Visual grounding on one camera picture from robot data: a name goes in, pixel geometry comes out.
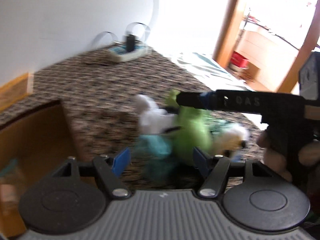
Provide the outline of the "right hand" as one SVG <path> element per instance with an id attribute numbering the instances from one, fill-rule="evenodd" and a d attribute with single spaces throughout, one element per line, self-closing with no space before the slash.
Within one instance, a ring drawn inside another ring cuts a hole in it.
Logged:
<path id="1" fill-rule="evenodd" d="M 257 139 L 257 145 L 264 148 L 263 162 L 274 172 L 282 176 L 287 181 L 292 181 L 292 175 L 287 170 L 286 158 L 271 149 L 271 139 L 267 130 L 264 130 Z M 304 166 L 313 166 L 319 163 L 319 141 L 314 141 L 304 146 L 298 154 L 299 162 Z"/>

